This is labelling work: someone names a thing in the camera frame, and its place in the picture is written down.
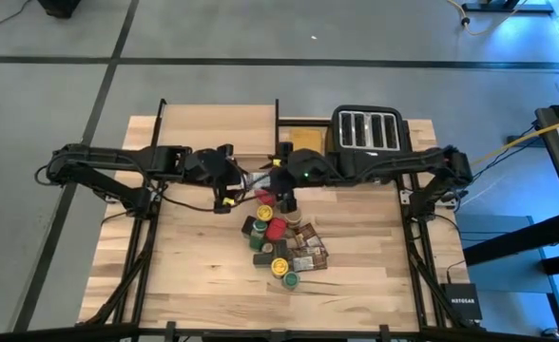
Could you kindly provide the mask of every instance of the green can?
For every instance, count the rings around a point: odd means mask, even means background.
[[[255,220],[252,224],[252,232],[250,233],[250,248],[260,252],[262,244],[264,243],[264,233],[267,230],[267,222],[259,219]]]
[[[288,272],[281,279],[281,285],[288,290],[294,290],[300,283],[300,276],[296,272]]]

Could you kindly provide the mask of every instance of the concrete floor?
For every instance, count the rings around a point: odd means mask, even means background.
[[[0,0],[0,18],[22,0]],[[36,2],[0,27],[0,55],[109,57],[130,0],[84,0],[69,20]],[[484,28],[501,14],[474,14]],[[123,56],[558,62],[557,21],[514,16],[488,36],[459,30],[443,0],[140,1]],[[0,64],[0,332],[11,324],[59,189],[32,173],[78,142],[106,66]],[[93,144],[118,147],[127,119],[174,104],[270,104],[282,116],[328,117],[337,105],[386,105],[434,120],[441,144],[472,158],[520,133],[533,110],[559,103],[559,70],[330,66],[118,66]],[[506,197],[508,190],[515,192]],[[552,197],[554,205],[544,206]],[[542,150],[500,164],[472,187],[464,214],[559,213],[559,183]],[[79,188],[30,327],[72,325],[104,204]]]

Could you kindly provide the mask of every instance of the wooden tabletop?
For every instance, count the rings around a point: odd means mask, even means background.
[[[249,165],[246,168],[263,165],[266,159],[261,155],[273,153],[273,108],[169,105],[160,144],[202,148],[232,142],[240,164]],[[207,124],[195,119],[202,116]],[[123,148],[148,145],[153,123],[152,116],[131,117]],[[409,120],[409,125],[414,150],[435,145],[431,121]],[[288,139],[288,128],[282,127],[279,136]],[[420,178],[425,184],[431,175]],[[142,181],[138,174],[128,172],[117,172],[116,179],[130,186]],[[229,215],[163,203],[141,327],[164,328],[172,320],[183,329],[374,332],[387,324],[392,332],[418,331],[395,184],[298,189],[296,193],[303,222],[313,223],[330,256],[327,270],[300,273],[301,283],[293,292],[284,290],[268,269],[252,265],[253,252],[240,229],[245,217],[254,215],[255,202],[246,202]],[[201,207],[211,207],[214,198],[210,189],[179,184],[170,185],[166,194]],[[120,205],[109,205],[106,216],[122,211]],[[436,212],[454,219],[449,210]],[[79,320],[95,314],[119,284],[131,228],[132,218],[125,217],[102,227]],[[442,282],[447,267],[463,260],[461,243],[448,221],[431,221],[429,230]],[[451,271],[453,282],[468,281],[464,264]],[[433,324],[431,294],[421,282],[428,322]],[[133,307],[133,288],[127,316]]]

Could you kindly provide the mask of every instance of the yellow cable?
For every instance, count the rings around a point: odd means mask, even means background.
[[[528,134],[528,135],[526,135],[526,136],[524,136],[524,137],[522,137],[522,138],[518,138],[518,139],[516,139],[515,141],[510,142],[510,143],[507,143],[507,144],[501,146],[500,148],[498,148],[498,149],[492,151],[491,153],[489,153],[488,155],[482,157],[481,159],[479,159],[479,160],[477,160],[477,161],[474,161],[473,163],[470,164],[470,166],[476,166],[476,165],[478,165],[479,163],[481,163],[481,162],[483,162],[483,161],[485,161],[485,160],[487,160],[487,159],[489,159],[489,158],[492,158],[492,157],[494,157],[494,156],[500,154],[502,151],[507,150],[507,149],[510,148],[510,147],[514,147],[514,146],[518,145],[519,143],[524,142],[524,141],[526,141],[526,140],[529,140],[529,139],[531,139],[531,138],[533,138],[533,137],[538,137],[538,136],[540,136],[540,135],[542,135],[542,134],[544,134],[544,133],[548,133],[548,132],[550,132],[551,130],[554,130],[554,129],[558,128],[558,127],[559,127],[559,123],[553,124],[552,126],[548,126],[548,127],[546,127],[546,128],[542,128],[542,129],[540,129],[540,130],[538,130],[538,131],[535,131],[535,132],[532,132],[532,133],[530,133],[530,134]]]
[[[466,11],[464,11],[464,10],[461,8],[461,6],[459,6],[459,4],[457,4],[456,2],[454,2],[454,0],[447,0],[447,1],[449,2],[449,4],[455,6],[455,8],[459,10],[459,14],[460,14],[461,19],[467,18],[467,17],[468,17],[468,15],[466,14]],[[525,5],[525,4],[527,3],[527,1],[529,1],[529,0],[523,1],[522,4],[520,4],[520,5],[518,5],[517,7],[515,7],[514,10],[513,10],[510,14],[508,14],[502,21],[500,21],[499,23],[497,23],[497,24],[495,24],[495,25],[491,26],[490,28],[487,28],[487,29],[485,29],[485,30],[483,30],[483,31],[480,31],[480,32],[472,32],[472,31],[470,30],[470,25],[469,25],[469,24],[465,24],[463,27],[464,27],[465,31],[467,31],[467,32],[468,32],[470,35],[472,35],[472,36],[483,35],[483,34],[489,33],[489,32],[491,32],[492,30],[497,29],[501,24],[503,24],[503,23],[504,23],[506,20],[508,20],[511,16],[513,16],[514,14],[516,14],[516,12],[518,12],[518,11],[520,10],[520,8],[521,8],[523,5]]]

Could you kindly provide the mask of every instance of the yellow can lid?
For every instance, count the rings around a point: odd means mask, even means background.
[[[261,205],[257,209],[257,218],[263,221],[269,221],[273,218],[273,209],[268,205]]]
[[[271,262],[271,272],[273,272],[275,276],[283,276],[287,274],[288,261],[281,257],[273,259],[273,262]]]

